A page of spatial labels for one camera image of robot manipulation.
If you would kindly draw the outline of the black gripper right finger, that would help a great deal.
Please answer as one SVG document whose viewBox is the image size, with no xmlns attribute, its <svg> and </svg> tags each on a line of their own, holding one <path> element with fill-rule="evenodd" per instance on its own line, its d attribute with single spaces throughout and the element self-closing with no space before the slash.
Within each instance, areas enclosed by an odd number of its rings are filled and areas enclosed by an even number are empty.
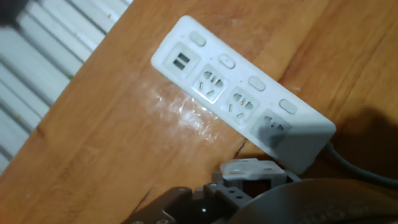
<svg viewBox="0 0 398 224">
<path fill-rule="evenodd" d="M 286 184 L 301 181 L 301 178 L 296 174 L 294 174 L 293 172 L 285 170 L 285 173 L 286 173 L 286 181 L 285 181 Z"/>
</svg>

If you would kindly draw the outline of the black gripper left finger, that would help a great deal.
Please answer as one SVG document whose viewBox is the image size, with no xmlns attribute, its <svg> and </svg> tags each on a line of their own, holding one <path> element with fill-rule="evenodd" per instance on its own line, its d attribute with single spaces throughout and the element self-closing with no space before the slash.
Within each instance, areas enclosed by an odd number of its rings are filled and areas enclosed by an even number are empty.
<svg viewBox="0 0 398 224">
<path fill-rule="evenodd" d="M 131 213 L 122 224 L 227 223 L 248 202 L 249 196 L 243 191 L 221 183 L 208 183 L 198 190 L 174 187 Z"/>
</svg>

